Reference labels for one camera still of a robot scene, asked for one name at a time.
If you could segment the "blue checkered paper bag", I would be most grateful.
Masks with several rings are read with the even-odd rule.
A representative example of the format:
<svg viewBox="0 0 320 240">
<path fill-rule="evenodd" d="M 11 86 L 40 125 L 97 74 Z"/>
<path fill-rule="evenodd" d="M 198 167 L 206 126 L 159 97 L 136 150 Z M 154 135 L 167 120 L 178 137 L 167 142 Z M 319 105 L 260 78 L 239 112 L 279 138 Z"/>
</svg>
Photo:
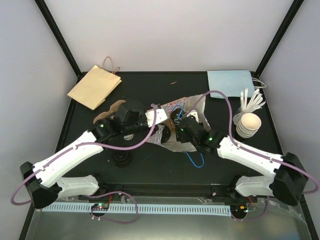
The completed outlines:
<svg viewBox="0 0 320 240">
<path fill-rule="evenodd" d="M 197 149 L 191 143 L 192 138 L 188 137 L 184 130 L 179 129 L 178 125 L 183 119 L 193 117 L 205 130 L 210 131 L 211 127 L 204 114 L 205 105 L 206 98 L 200 95 L 182 97 L 163 104 L 161 108 L 166 111 L 169 119 L 155 127 L 147 142 L 172 152 L 185 153 L 196 168 L 202 168 L 205 165 L 204 155 L 200 154 L 201 164 L 193 161 L 190 153 L 196 152 Z"/>
</svg>

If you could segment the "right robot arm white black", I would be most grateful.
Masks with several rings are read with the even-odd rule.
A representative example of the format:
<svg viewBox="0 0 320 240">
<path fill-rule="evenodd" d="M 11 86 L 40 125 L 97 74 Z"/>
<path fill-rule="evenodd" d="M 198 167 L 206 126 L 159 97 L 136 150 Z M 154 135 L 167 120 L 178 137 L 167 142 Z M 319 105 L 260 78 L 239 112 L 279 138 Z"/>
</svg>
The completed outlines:
<svg viewBox="0 0 320 240">
<path fill-rule="evenodd" d="M 176 139 L 191 143 L 202 154 L 216 153 L 220 158 L 244 165 L 259 176 L 241 176 L 228 187 L 228 198 L 234 202 L 243 197 L 271 196 L 282 203 L 296 206 L 300 201 L 308 177 L 299 158 L 266 152 L 234 141 L 217 130 L 207 131 L 193 116 L 182 119 L 175 127 Z"/>
</svg>

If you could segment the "single black lid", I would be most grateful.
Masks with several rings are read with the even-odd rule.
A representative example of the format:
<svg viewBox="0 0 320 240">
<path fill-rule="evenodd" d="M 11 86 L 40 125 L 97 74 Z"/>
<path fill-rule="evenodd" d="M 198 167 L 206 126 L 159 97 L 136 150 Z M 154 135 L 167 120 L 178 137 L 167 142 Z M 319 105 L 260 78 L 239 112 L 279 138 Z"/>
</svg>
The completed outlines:
<svg viewBox="0 0 320 240">
<path fill-rule="evenodd" d="M 170 119 L 174 127 L 178 126 L 182 120 L 181 114 L 179 112 L 171 112 Z"/>
</svg>

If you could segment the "black plastic cup lid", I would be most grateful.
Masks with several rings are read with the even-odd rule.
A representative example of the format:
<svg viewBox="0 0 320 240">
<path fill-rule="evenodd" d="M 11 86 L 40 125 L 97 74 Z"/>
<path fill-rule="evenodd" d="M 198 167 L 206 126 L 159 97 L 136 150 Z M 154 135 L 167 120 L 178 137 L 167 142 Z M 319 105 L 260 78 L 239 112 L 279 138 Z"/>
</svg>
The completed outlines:
<svg viewBox="0 0 320 240">
<path fill-rule="evenodd" d="M 162 136 L 161 136 L 161 143 L 166 143 L 171 137 L 171 130 L 169 127 L 164 126 L 163 130 L 162 130 Z"/>
</svg>

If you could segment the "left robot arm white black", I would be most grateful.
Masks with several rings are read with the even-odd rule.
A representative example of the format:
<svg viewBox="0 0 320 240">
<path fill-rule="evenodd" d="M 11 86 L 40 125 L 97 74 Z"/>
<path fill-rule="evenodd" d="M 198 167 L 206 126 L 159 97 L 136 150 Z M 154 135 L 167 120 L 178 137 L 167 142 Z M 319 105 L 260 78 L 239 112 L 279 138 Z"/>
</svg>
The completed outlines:
<svg viewBox="0 0 320 240">
<path fill-rule="evenodd" d="M 64 177 L 76 166 L 105 149 L 130 151 L 143 145 L 152 135 L 163 114 L 154 105 L 146 111 L 135 100 L 118 100 L 108 111 L 100 113 L 93 125 L 75 141 L 54 155 L 37 163 L 20 166 L 23 182 L 35 209 L 43 209 L 58 199 L 85 195 L 97 200 L 108 192 L 106 185 L 94 174 Z"/>
</svg>

